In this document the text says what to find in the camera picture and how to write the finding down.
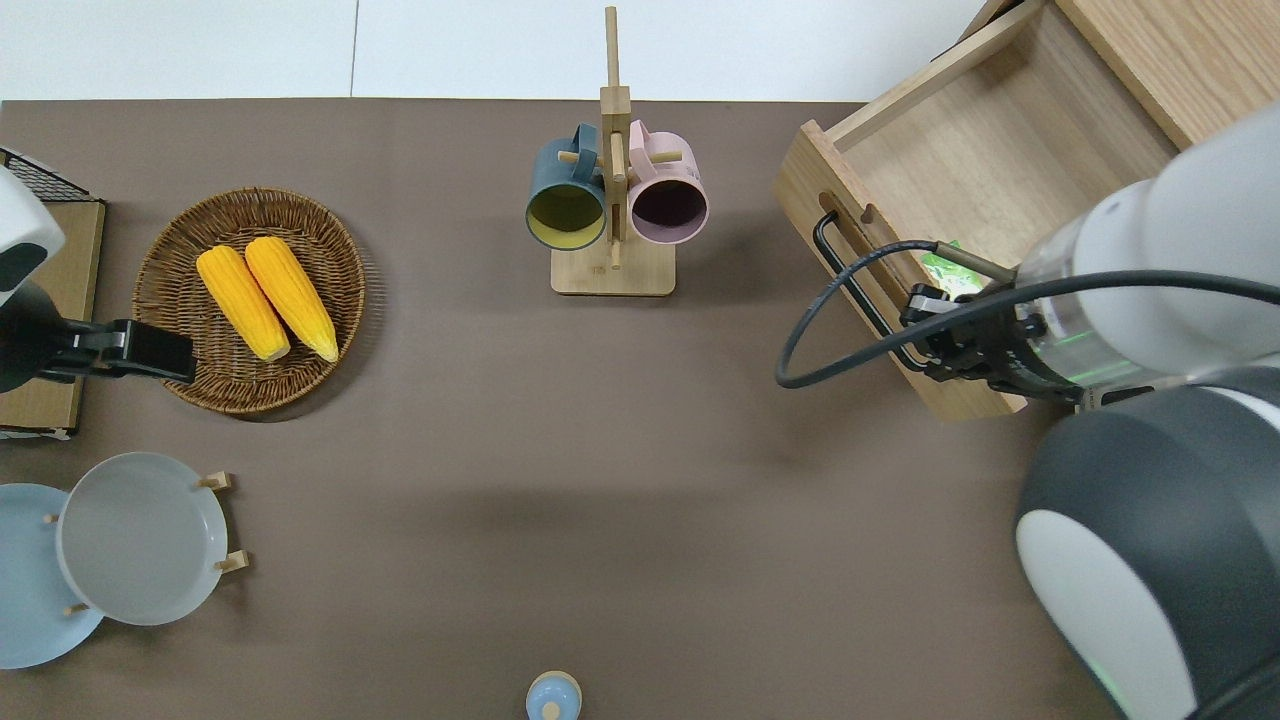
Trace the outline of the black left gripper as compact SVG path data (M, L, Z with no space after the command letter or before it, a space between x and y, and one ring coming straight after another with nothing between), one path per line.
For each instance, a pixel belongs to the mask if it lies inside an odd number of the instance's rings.
M52 337L50 355L38 365L38 378L72 383L90 377L140 375L188 386L197 369L195 343L183 334L134 319L65 320Z

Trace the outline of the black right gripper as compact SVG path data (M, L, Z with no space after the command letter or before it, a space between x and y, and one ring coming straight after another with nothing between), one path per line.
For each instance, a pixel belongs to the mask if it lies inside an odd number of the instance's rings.
M900 307L900 323L913 325L948 311L948 293L913 284ZM1048 338L1042 313L1014 305L977 313L934 333L934 346L919 345L922 373L934 382L983 380L989 388L1025 398L1078 405L1083 388L1052 370L1036 352Z

